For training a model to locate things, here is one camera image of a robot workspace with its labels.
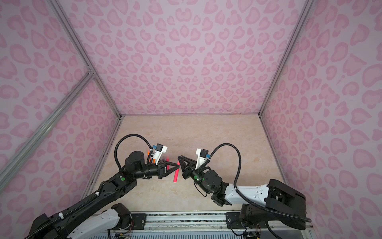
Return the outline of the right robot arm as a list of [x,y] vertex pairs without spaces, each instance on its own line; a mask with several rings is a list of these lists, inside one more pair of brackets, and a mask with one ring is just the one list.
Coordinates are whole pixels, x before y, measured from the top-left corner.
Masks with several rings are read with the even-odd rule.
[[305,230],[310,223],[306,215],[306,197],[279,180],[271,179],[260,186],[238,186],[224,182],[210,167],[197,168],[197,161],[179,156],[184,179],[192,179],[196,188],[218,206],[241,205],[239,219],[247,227],[260,222],[280,221],[284,225]]

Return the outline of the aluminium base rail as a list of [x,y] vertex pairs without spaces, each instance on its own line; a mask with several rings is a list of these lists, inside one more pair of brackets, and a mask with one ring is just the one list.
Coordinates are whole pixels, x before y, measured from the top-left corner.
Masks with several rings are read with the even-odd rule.
[[315,239],[311,224],[303,231],[279,221],[244,226],[239,211],[137,212],[122,229],[117,212],[96,213],[69,234],[70,239]]

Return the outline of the pink pen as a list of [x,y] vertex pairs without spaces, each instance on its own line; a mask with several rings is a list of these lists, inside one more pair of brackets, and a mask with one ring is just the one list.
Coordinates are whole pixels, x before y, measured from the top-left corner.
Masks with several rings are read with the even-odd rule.
[[169,165],[169,164],[167,164],[167,166],[166,166],[166,167],[167,167],[167,170],[169,170],[169,169],[170,169],[170,165]]
[[176,171],[174,173],[174,179],[173,179],[174,183],[177,183],[178,177],[179,177],[179,171],[180,171],[180,163],[179,162],[177,163],[177,167],[178,168],[176,169]]

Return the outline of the diagonal aluminium frame bar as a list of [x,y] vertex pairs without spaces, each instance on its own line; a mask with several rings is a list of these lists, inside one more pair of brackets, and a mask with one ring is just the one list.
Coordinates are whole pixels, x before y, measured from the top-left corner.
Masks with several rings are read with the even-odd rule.
[[19,151],[14,154],[1,172],[1,192],[6,189],[12,179],[18,174],[31,155],[46,139],[93,78],[94,71],[90,70],[53,110],[49,117],[38,127],[38,129],[34,131],[32,136],[25,142]]

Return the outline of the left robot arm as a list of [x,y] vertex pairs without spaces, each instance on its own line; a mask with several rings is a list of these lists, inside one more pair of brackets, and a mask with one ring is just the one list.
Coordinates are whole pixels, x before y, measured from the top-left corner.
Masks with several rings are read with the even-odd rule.
[[179,169],[179,165],[168,161],[146,164],[145,154],[132,152],[123,166],[110,179],[103,181],[99,188],[80,202],[48,217],[37,217],[26,236],[27,239],[66,239],[70,233],[86,219],[104,206],[120,199],[137,186],[137,179],[169,176]]

